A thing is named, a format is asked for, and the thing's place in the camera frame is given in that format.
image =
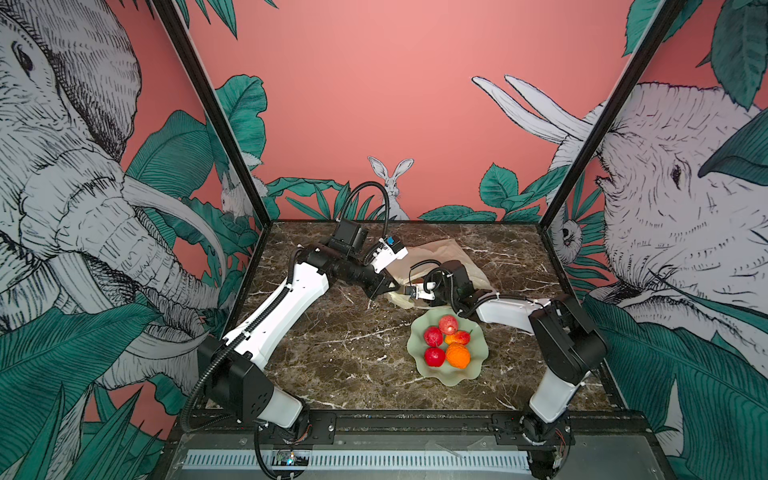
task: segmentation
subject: brown marble surface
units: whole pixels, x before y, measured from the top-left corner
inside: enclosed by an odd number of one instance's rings
[[[299,243],[325,240],[333,223],[275,223],[238,322],[283,281]],[[380,225],[369,226],[369,241]],[[390,226],[406,246],[455,239],[499,291],[546,298],[561,292],[536,229],[528,225],[401,223]],[[404,310],[384,296],[369,301],[337,282],[297,321],[276,348],[266,374],[315,408],[521,409],[545,372],[533,336],[480,323],[490,355],[475,380],[446,387],[416,371],[406,351],[410,324],[423,310]],[[574,397],[574,410],[610,410],[599,379]]]

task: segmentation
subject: pink wall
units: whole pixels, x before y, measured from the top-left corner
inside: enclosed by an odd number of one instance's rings
[[[546,173],[557,145],[515,126],[471,78],[513,92],[504,75],[514,75],[582,117],[607,98],[627,61],[631,1],[342,0],[275,9],[236,0],[237,38],[210,9],[208,25],[188,3],[214,86],[236,74],[264,81],[267,142],[257,177],[354,186],[377,178],[368,156],[390,173],[413,158],[398,185],[415,219],[446,204],[494,210],[478,194],[492,163],[514,171],[521,189]],[[304,217],[283,198],[278,205],[281,218]]]

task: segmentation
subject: black cable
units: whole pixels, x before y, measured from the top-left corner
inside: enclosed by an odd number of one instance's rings
[[[344,217],[346,215],[346,209],[349,207],[349,204],[352,203],[352,199],[365,187],[376,187],[379,190],[381,190],[382,195],[384,196],[384,227],[382,229],[382,238],[386,239],[386,231],[389,227],[389,196],[386,194],[386,189],[384,188],[384,185],[381,185],[379,182],[374,181],[367,181],[362,182],[360,185],[355,187],[351,192],[349,192],[349,195],[347,195],[346,200],[344,200],[344,204],[341,207],[341,210],[339,210],[339,213],[336,214],[336,221],[339,221],[340,218]]]
[[[259,425],[256,424],[256,428],[253,430],[253,452],[256,454],[256,461],[259,463],[259,468],[261,468],[261,471],[266,475],[267,477],[271,478],[272,480],[277,480],[277,475],[275,475],[274,472],[271,472],[270,469],[266,466],[266,463],[264,463],[264,459],[261,458],[261,446],[259,446]],[[299,475],[303,474],[305,470],[292,470],[290,472],[285,472],[285,475],[280,474],[281,478],[291,478],[291,475],[293,478],[298,477]]]
[[[200,397],[200,394],[203,392],[203,386],[205,385],[205,382],[207,382],[208,378],[213,375],[214,371],[219,368],[219,365],[226,359],[226,357],[232,353],[235,348],[240,345],[243,340],[248,338],[250,336],[249,334],[253,332],[256,327],[259,326],[260,323],[264,321],[264,319],[269,316],[270,313],[273,312],[277,308],[277,306],[280,304],[280,302],[283,301],[283,299],[288,295],[288,292],[291,291],[291,288],[293,288],[293,271],[296,268],[296,258],[299,256],[299,253],[301,253],[303,249],[299,248],[296,251],[293,252],[293,255],[290,259],[290,267],[288,269],[288,277],[286,279],[286,285],[285,287],[280,291],[280,293],[277,295],[275,300],[270,303],[262,313],[259,314],[259,316],[251,322],[243,332],[240,333],[234,340],[230,342],[229,345],[227,345],[224,350],[221,351],[221,353],[212,359],[210,365],[205,370],[203,375],[200,376],[200,378],[197,380],[197,383],[192,388],[192,391],[190,392],[190,395],[187,397],[186,403],[184,403],[184,407],[181,410],[181,414],[179,415],[179,425],[181,425],[181,429],[184,430],[184,433],[192,433],[200,429],[204,429],[205,427],[208,427],[210,425],[213,425],[214,423],[220,422],[221,420],[228,419],[232,415],[222,415],[218,418],[215,418],[209,422],[204,423],[203,425],[196,427],[195,429],[192,428],[192,425],[190,425],[190,414],[192,413],[192,408],[194,408],[194,404],[197,402],[197,399]]]

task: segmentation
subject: green wavy plate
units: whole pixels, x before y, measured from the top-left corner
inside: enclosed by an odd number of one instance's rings
[[[472,356],[472,359],[465,369],[457,369],[456,367],[451,366],[447,360],[439,367],[429,366],[424,360],[424,352],[429,348],[427,342],[424,341],[424,332],[426,332],[430,326],[438,326],[440,319],[444,315],[450,315],[456,318],[458,320],[458,329],[469,332],[471,336],[466,347],[467,350],[469,350],[469,355]],[[440,348],[445,350],[448,348],[448,345],[444,342]],[[485,337],[482,334],[480,325],[471,320],[456,316],[449,306],[439,306],[427,310],[427,313],[411,323],[411,336],[408,338],[407,349],[408,353],[410,353],[416,361],[416,369],[422,376],[428,378],[434,377],[437,380],[440,380],[445,386],[455,386],[462,380],[473,380],[478,378],[480,376],[480,370],[482,369],[482,363],[488,358],[488,344],[485,343]]]

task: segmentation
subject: elephant tusk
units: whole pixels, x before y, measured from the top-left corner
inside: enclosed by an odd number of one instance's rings
[[[63,253],[48,261],[61,287],[86,313],[99,313],[114,304],[96,284],[80,253]]]
[[[128,345],[125,351],[142,359],[172,359],[194,351],[207,335],[208,333],[205,332],[189,340],[174,342],[157,338],[145,330]]]
[[[224,282],[227,276],[227,257],[224,255],[224,248],[222,248],[219,237],[217,237],[214,229],[200,215],[196,214],[194,210],[182,204],[171,195],[164,194],[132,177],[125,177],[123,180],[123,198],[134,207],[154,208],[173,215],[202,233],[216,250],[219,265],[221,265],[221,283]]]

